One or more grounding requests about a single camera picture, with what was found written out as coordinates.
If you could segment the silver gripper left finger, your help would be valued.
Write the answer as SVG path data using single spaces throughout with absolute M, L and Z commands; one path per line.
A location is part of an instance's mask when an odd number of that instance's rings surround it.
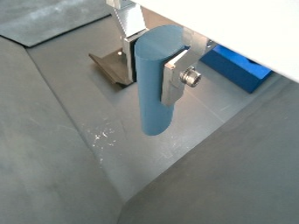
M 123 77 L 131 84 L 136 81 L 135 43 L 148 31 L 141 6 L 131 0 L 105 1 L 120 31 L 121 50 L 117 52 L 117 55 L 121 57 L 125 66 Z

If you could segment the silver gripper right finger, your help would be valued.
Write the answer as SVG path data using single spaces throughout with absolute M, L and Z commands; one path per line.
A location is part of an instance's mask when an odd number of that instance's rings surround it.
M 216 43 L 196 31 L 183 28 L 184 50 L 171 58 L 163 67 L 161 103 L 172 106 L 183 96 L 184 86 L 195 88 L 201 80 L 196 71 L 197 60 L 215 48 Z

